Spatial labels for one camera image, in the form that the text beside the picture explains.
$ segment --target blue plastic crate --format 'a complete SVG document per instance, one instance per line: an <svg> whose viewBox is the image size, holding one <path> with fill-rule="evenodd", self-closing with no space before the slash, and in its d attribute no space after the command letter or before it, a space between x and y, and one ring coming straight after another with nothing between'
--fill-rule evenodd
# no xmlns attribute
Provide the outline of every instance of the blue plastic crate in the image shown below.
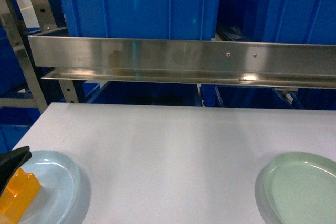
<svg viewBox="0 0 336 224"><path fill-rule="evenodd" d="M109 82L88 103L202 106L195 84Z"/></svg>
<svg viewBox="0 0 336 224"><path fill-rule="evenodd" d="M90 83L90 82L84 82L83 83L83 89L86 101L89 101L97 92L100 90L100 84L99 83ZM59 102L66 102L65 98L62 98Z"/></svg>
<svg viewBox="0 0 336 224"><path fill-rule="evenodd" d="M0 28L0 95L26 81L4 29Z"/></svg>
<svg viewBox="0 0 336 224"><path fill-rule="evenodd" d="M0 108L0 153L10 151L39 116L38 109Z"/></svg>
<svg viewBox="0 0 336 224"><path fill-rule="evenodd" d="M296 109L272 88L204 85L204 106L253 109Z"/></svg>
<svg viewBox="0 0 336 224"><path fill-rule="evenodd" d="M218 20L259 42L336 44L335 0L220 0Z"/></svg>
<svg viewBox="0 0 336 224"><path fill-rule="evenodd" d="M71 36L210 40L219 0L62 0Z"/></svg>
<svg viewBox="0 0 336 224"><path fill-rule="evenodd" d="M299 89L294 94L293 106L307 110L336 110L336 90Z"/></svg>
<svg viewBox="0 0 336 224"><path fill-rule="evenodd" d="M201 85L201 94L203 98L203 105L205 107L215 107L217 95L214 85Z"/></svg>

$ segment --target perforated metal post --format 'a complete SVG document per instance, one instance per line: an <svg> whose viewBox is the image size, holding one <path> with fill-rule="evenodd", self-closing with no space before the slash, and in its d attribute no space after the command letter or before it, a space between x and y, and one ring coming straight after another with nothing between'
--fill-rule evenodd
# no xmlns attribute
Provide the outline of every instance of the perforated metal post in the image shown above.
<svg viewBox="0 0 336 224"><path fill-rule="evenodd" d="M37 20L43 31L65 26L60 0L31 0ZM66 102L83 103L85 94L82 82L59 81Z"/></svg>
<svg viewBox="0 0 336 224"><path fill-rule="evenodd" d="M21 106L20 104L22 104L22 106L33 107L36 105L40 112L44 112L48 105L34 71L34 62L31 61L29 55L28 31L22 17L17 13L12 0L0 0L0 23L6 30L8 40L11 43L34 97L34 101L21 100L22 103L14 99L1 99L0 106Z"/></svg>

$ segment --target plate rim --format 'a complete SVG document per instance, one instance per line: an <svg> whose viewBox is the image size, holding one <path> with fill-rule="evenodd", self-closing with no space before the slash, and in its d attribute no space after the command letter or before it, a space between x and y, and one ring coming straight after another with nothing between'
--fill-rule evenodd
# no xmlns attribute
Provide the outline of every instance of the plate rim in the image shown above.
<svg viewBox="0 0 336 224"><path fill-rule="evenodd" d="M30 172L25 170L25 166L29 165L29 163L39 160L45 160L48 162L55 162L56 164L60 165L63 169L65 169L68 174L71 176L72 181L74 183L74 191L70 200L70 205L66 209L65 212L62 213L61 218L56 222L56 224L61 224L64 223L70 214L71 209L73 208L77 198L78 198L78 193L79 193L79 186L80 186L80 171L79 167L76 164L74 160L72 160L68 155L58 152L58 151L48 151L48 150L38 150L38 151L32 151L32 157L30 160L28 160L25 164L21 166L22 169L24 169L25 172ZM69 165L72 166L72 172L69 170Z"/></svg>
<svg viewBox="0 0 336 224"><path fill-rule="evenodd" d="M314 153L308 153L308 152L286 152L286 153L282 153L278 156L276 156L275 158L273 158L265 167L264 169L264 174L263 174L263 181L262 181L262 186L266 195L266 200L268 201L269 206L271 207L272 211L275 213L275 215L277 216L277 218L281 221L281 223L284 223L282 220L282 217L279 214L278 209L274 206L274 204L272 203L273 200L271 199L271 195L269 193L269 190L267 190L267 188L269 188L271 181L272 181L272 173L279 167L279 166L283 166L286 165L288 163L290 163L291 161L295 161L298 163L304 163L304 164L315 164L321 168L323 168L326 172L331 173L332 175L335 176L336 179L336 162L314 154Z"/></svg>

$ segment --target metal bar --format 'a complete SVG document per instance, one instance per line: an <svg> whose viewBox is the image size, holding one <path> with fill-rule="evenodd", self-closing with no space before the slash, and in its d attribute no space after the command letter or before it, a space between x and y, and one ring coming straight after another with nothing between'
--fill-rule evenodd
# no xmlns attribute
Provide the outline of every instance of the metal bar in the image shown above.
<svg viewBox="0 0 336 224"><path fill-rule="evenodd" d="M65 25L59 0L31 0L31 3L43 31Z"/></svg>
<svg viewBox="0 0 336 224"><path fill-rule="evenodd" d="M45 79L336 88L332 45L76 38L66 29L29 41L37 65L57 68Z"/></svg>
<svg viewBox="0 0 336 224"><path fill-rule="evenodd" d="M86 103L81 81L59 80L64 98L68 103Z"/></svg>
<svg viewBox="0 0 336 224"><path fill-rule="evenodd" d="M16 108L37 108L34 99L24 98L0 98L1 107L16 107Z"/></svg>
<svg viewBox="0 0 336 224"><path fill-rule="evenodd" d="M54 30L65 25L60 0L31 0L31 3L42 30ZM59 84L67 102L85 102L85 95L82 95L84 94L82 85L71 83L71 81L60 81Z"/></svg>
<svg viewBox="0 0 336 224"><path fill-rule="evenodd" d="M57 68L46 80L107 80L136 82L244 85L260 87L336 88L336 78L282 77L267 74L181 71L108 71L97 68Z"/></svg>
<svg viewBox="0 0 336 224"><path fill-rule="evenodd" d="M11 0L0 0L0 23L6 29L9 42L20 63L36 104L39 110L44 112L48 105L26 50L26 47L30 49L29 43L26 41L27 28L24 22L19 20Z"/></svg>

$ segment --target black object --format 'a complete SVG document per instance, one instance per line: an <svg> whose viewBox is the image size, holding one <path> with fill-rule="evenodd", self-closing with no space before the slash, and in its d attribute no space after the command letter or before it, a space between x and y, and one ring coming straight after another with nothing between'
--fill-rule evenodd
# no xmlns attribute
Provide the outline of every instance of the black object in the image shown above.
<svg viewBox="0 0 336 224"><path fill-rule="evenodd" d="M29 146L0 154L0 196L16 170L30 160L31 154Z"/></svg>

